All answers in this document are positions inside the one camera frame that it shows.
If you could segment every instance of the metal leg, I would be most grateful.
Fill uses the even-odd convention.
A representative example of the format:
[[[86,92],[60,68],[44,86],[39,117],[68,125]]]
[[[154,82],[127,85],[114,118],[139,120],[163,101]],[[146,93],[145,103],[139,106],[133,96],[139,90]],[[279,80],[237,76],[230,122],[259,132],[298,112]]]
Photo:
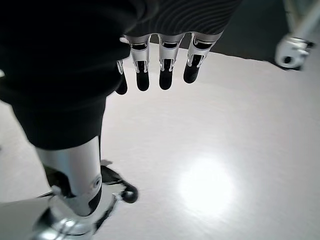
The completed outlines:
[[[316,0],[304,16],[300,15],[294,1],[286,0],[285,6],[291,32],[279,42],[275,62],[281,67],[295,69],[304,64],[313,45],[308,37],[320,20],[320,0]]]

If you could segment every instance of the robotic hand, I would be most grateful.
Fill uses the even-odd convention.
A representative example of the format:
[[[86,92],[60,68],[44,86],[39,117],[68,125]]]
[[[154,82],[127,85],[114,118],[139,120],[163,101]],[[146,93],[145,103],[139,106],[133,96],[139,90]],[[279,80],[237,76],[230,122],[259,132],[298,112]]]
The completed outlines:
[[[193,83],[240,2],[1,6],[0,98],[12,105],[52,189],[0,206],[1,239],[90,239],[117,200],[135,202],[137,189],[100,159],[106,97],[127,91],[122,59],[131,51],[137,86],[146,91],[150,36],[158,34],[159,85],[167,90],[180,42],[192,33],[183,78]]]

